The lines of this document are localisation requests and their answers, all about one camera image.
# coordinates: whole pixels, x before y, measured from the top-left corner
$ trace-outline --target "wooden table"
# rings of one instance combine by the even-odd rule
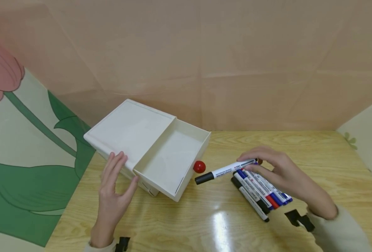
[[[337,132],[213,132],[203,161],[207,171],[236,160],[253,146],[285,151],[296,164],[348,209],[372,244],[372,174]],[[54,230],[47,252],[82,251],[98,211],[98,187],[105,161],[96,154]],[[284,213],[270,213],[264,223],[231,184],[230,175],[201,185],[192,180],[178,203],[163,194],[151,197],[139,189],[116,228],[128,236],[131,252],[146,251],[321,251],[310,233],[292,226]],[[117,190],[129,185],[120,176]]]

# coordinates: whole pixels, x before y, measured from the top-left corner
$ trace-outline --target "black clip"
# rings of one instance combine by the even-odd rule
[[[314,225],[311,223],[309,217],[307,215],[301,216],[298,210],[294,209],[290,212],[286,212],[285,215],[292,225],[303,226],[308,232],[314,230]]]
[[[130,237],[120,237],[119,243],[116,245],[115,252],[127,251],[127,246],[129,245]]]

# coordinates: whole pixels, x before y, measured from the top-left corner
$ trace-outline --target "bundle of markers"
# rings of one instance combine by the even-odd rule
[[[259,165],[259,159],[249,159],[243,162],[234,162],[225,167],[213,170],[194,178],[197,185],[219,178],[227,173],[233,173],[232,183],[241,191],[250,202],[257,214],[268,222],[267,214],[292,201],[292,197],[276,189],[262,176],[249,172],[244,168],[247,165]]]
[[[238,169],[231,178],[232,183],[249,201],[257,214],[265,222],[269,222],[267,214],[292,201],[292,197],[276,189],[261,175]]]

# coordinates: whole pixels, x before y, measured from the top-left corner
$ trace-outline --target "white box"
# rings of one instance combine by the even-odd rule
[[[210,132],[175,116],[124,101],[84,135],[105,159],[123,151],[128,160],[121,173],[138,175],[138,185],[152,196],[162,192],[178,202],[201,159]]]

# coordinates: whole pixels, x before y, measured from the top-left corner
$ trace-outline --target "finger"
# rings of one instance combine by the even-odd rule
[[[108,181],[107,181],[107,186],[115,189],[115,184],[116,184],[117,176],[119,176],[120,170],[122,169],[122,167],[126,163],[126,161],[127,161],[127,156],[124,155],[117,162],[117,164],[113,168],[112,172],[109,174],[109,178],[108,178]]]
[[[257,151],[273,151],[273,149],[271,149],[270,147],[268,146],[256,146],[248,151],[245,151],[243,152],[237,159],[237,161],[244,161],[246,159],[249,159],[248,157],[245,157],[247,155],[249,155],[251,152],[257,152]]]
[[[123,197],[130,202],[133,198],[133,195],[135,194],[137,188],[138,188],[138,176],[135,176],[133,180],[130,183],[129,188],[127,188],[127,191],[123,194]]]
[[[279,175],[275,174],[271,170],[264,168],[263,166],[250,164],[245,167],[245,170],[261,175],[263,178],[268,180],[268,182],[272,183],[276,187],[279,187],[282,184],[282,178]]]
[[[112,170],[116,167],[117,163],[123,158],[124,156],[124,153],[123,151],[119,152],[119,154],[117,154],[112,162],[110,162],[109,164],[106,165],[106,171],[105,171],[105,174],[104,174],[104,178],[102,180],[102,183],[103,184],[106,184],[110,178],[110,174],[112,173]]]
[[[242,162],[247,159],[262,159],[268,162],[275,161],[274,151],[266,148],[253,148],[250,151],[244,152],[238,157],[237,161]]]
[[[112,159],[113,159],[114,157],[115,157],[115,154],[114,154],[113,152],[111,152],[111,153],[109,154],[108,161],[106,162],[105,167],[104,167],[103,170],[102,170],[101,182],[103,181],[103,178],[105,177],[106,167],[108,167],[108,165],[110,164],[110,162],[112,162]]]

